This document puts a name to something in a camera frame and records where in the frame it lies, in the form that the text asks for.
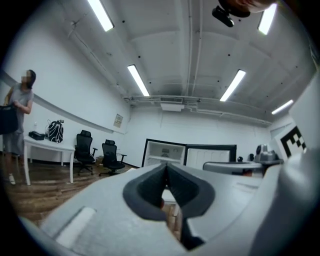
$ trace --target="black office chair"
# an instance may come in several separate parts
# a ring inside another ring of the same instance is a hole
[[[93,175],[93,168],[91,166],[88,166],[89,164],[92,164],[95,159],[95,152],[98,150],[97,148],[93,148],[93,154],[90,154],[90,147],[91,147],[92,137],[91,132],[82,130],[80,134],[76,135],[76,145],[75,145],[75,152],[74,157],[81,163],[80,169],[78,171],[78,175],[80,175],[80,172],[85,169],[89,172],[91,172],[91,175]]]
[[[103,150],[103,160],[102,164],[103,167],[109,168],[111,171],[108,172],[101,172],[99,173],[99,176],[102,174],[107,175],[116,175],[119,173],[116,173],[116,170],[122,169],[125,167],[125,165],[122,163],[124,157],[127,155],[122,154],[121,162],[117,161],[117,146],[116,143],[113,140],[105,140],[105,143],[102,144],[102,150]]]

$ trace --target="gray t-shirt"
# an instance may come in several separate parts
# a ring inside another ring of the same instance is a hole
[[[13,86],[13,91],[11,98],[9,100],[9,104],[12,104],[14,101],[18,101],[23,106],[27,106],[29,101],[32,101],[34,99],[34,93],[32,90],[29,91],[22,91],[21,90],[21,83],[17,83],[15,86]],[[25,114],[17,109],[16,116],[18,119],[18,130],[15,131],[15,133],[23,133],[24,132],[24,117]]]

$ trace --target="black bag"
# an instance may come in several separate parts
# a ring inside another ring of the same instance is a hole
[[[59,121],[50,123],[48,127],[48,138],[51,142],[60,143],[63,141],[64,127]]]
[[[17,109],[13,105],[0,106],[0,135],[18,130]]]

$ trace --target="person's arm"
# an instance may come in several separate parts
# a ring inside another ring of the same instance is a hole
[[[28,101],[28,103],[26,104],[26,106],[20,104],[17,100],[14,101],[14,105],[24,114],[29,115],[31,113],[32,110],[32,99]]]
[[[3,104],[4,106],[9,104],[9,101],[10,101],[10,98],[11,98],[11,95],[12,95],[13,91],[14,91],[14,88],[11,87],[10,91],[8,92],[8,94],[4,98],[4,104]]]

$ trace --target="black and white backpack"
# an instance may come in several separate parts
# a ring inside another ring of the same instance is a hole
[[[48,127],[48,138],[51,142],[60,143],[63,141],[64,127],[60,121],[53,121]]]

